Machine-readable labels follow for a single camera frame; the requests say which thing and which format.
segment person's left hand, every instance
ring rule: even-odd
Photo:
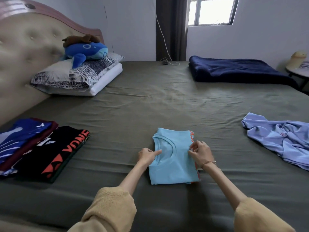
[[[155,160],[155,156],[160,155],[162,150],[152,151],[148,148],[143,148],[138,153],[138,163],[141,163],[146,168]]]

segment curtain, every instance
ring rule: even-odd
[[[157,18],[173,61],[186,61],[190,0],[157,0]],[[157,61],[168,58],[157,23]]]

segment gray-green bed sheet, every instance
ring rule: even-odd
[[[55,120],[91,137],[53,184],[1,180],[0,214],[71,227],[99,188],[124,179],[141,148],[154,148],[152,136],[162,127],[193,131],[240,190],[307,231],[309,172],[249,139],[240,122],[248,112],[309,122],[309,97],[285,85],[194,82],[187,62],[124,62],[97,96],[53,96],[19,117]],[[146,171],[133,197],[132,231],[233,231],[234,212],[206,173],[197,184],[152,186]]]

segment plush toy eye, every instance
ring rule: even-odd
[[[83,47],[85,48],[85,49],[90,49],[91,48],[91,45],[83,45]]]

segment forearm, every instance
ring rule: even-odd
[[[247,198],[247,196],[241,192],[240,189],[238,189],[215,164],[205,164],[203,170],[208,172],[218,184],[234,210],[236,210],[242,200]]]
[[[123,179],[119,186],[128,191],[130,195],[133,195],[138,180],[141,178],[141,175],[146,170],[146,168],[147,167],[144,164],[138,162],[125,177],[125,179]]]

